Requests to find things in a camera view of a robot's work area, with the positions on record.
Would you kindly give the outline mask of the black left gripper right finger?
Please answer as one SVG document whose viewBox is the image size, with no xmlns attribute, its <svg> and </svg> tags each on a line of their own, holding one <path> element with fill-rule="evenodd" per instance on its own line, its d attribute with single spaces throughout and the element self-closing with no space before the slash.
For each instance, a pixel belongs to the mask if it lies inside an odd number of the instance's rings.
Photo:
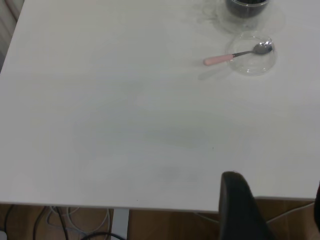
<svg viewBox="0 0 320 240">
<path fill-rule="evenodd" d="M 320 185 L 318 186 L 314 200 L 313 218 L 317 227 L 320 227 Z"/>
</svg>

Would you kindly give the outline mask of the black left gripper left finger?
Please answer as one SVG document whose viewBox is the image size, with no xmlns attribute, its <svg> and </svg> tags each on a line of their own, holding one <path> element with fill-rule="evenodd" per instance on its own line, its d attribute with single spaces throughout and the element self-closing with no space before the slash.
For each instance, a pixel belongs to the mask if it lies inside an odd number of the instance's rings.
<svg viewBox="0 0 320 240">
<path fill-rule="evenodd" d="M 245 178 L 237 172 L 221 175 L 219 195 L 221 240 L 274 240 Z"/>
</svg>

